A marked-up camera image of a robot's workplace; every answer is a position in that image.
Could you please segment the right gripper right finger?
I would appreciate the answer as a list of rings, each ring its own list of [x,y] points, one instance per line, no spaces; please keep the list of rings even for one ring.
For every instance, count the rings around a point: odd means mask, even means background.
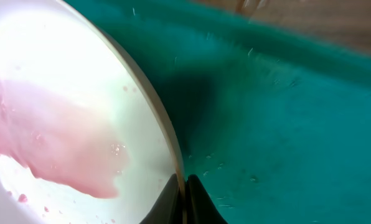
[[[188,176],[185,199],[189,224],[227,224],[195,174]]]

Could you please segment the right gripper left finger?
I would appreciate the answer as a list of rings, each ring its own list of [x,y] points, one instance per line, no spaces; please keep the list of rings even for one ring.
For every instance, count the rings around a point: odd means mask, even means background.
[[[182,199],[175,174],[169,178],[152,209],[140,224],[182,224]]]

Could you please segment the white plate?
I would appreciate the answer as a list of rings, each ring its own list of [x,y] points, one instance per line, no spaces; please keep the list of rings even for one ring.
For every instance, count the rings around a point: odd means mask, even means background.
[[[120,44],[64,1],[0,0],[0,223],[141,223],[183,173]]]

